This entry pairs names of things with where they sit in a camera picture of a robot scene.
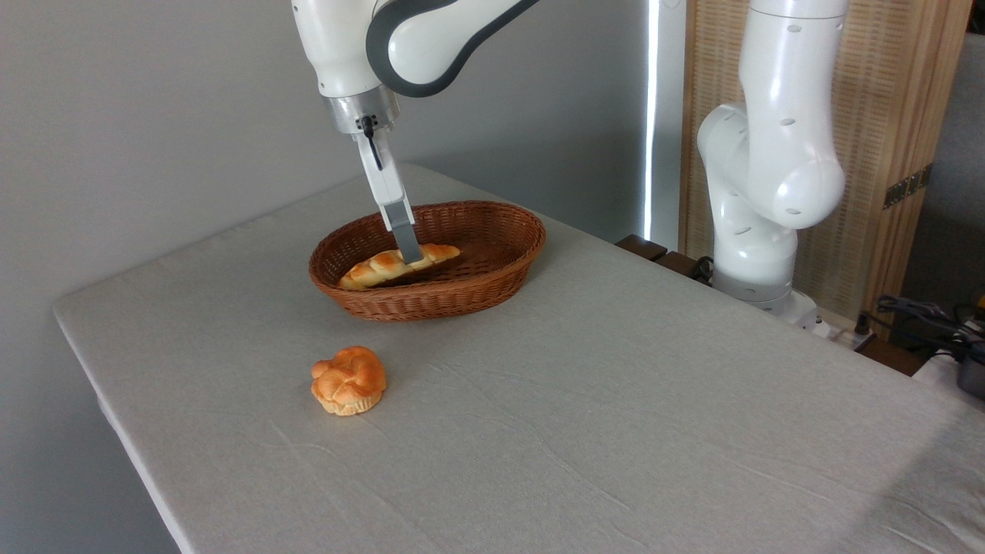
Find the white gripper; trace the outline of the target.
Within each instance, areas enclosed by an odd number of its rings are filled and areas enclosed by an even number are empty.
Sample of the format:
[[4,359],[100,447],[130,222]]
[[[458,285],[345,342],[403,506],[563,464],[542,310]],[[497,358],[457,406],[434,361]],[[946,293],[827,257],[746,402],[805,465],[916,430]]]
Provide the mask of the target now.
[[374,130],[371,138],[363,133],[354,134],[354,141],[358,144],[373,199],[381,207],[404,263],[422,262],[423,253],[416,239],[414,214],[391,152],[388,130]]

